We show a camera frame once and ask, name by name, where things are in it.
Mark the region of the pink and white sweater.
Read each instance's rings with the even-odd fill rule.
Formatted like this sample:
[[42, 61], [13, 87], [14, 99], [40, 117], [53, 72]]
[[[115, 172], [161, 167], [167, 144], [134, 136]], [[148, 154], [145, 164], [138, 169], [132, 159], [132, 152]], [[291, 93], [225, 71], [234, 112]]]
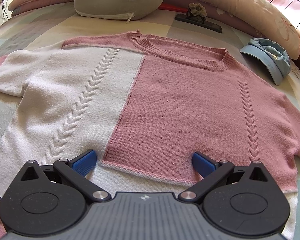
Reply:
[[25, 161], [90, 148], [93, 182], [188, 186], [199, 150], [262, 161], [296, 200], [300, 112], [226, 49], [137, 31], [76, 37], [0, 57], [0, 92], [21, 98], [0, 141], [0, 193]]

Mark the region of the blue baseball cap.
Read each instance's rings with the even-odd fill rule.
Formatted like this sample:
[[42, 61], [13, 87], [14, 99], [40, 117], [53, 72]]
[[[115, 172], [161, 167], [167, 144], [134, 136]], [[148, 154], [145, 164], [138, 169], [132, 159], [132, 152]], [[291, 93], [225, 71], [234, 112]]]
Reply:
[[252, 38], [239, 51], [261, 61], [277, 86], [281, 85], [291, 71], [291, 62], [287, 51], [278, 43], [267, 38]]

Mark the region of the pink floral folded quilt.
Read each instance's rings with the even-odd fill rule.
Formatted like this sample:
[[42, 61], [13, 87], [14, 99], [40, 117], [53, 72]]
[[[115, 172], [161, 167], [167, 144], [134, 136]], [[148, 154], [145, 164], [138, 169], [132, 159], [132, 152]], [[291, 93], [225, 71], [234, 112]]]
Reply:
[[[74, 0], [13, 0], [9, 11], [14, 16], [23, 12]], [[277, 42], [296, 60], [300, 55], [300, 38], [295, 27], [279, 9], [267, 0], [163, 0], [178, 7], [187, 7], [189, 3], [202, 3], [209, 9], [214, 7], [218, 14], [227, 12], [252, 27], [251, 36], [264, 35]]]

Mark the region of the black phone with flower holder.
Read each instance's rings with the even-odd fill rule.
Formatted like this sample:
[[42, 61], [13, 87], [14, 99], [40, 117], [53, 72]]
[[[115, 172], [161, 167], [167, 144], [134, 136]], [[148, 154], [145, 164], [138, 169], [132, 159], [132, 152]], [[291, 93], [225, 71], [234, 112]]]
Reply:
[[204, 6], [200, 3], [189, 3], [186, 14], [177, 14], [175, 20], [222, 33], [223, 30], [221, 26], [207, 21], [206, 17], [207, 12]]

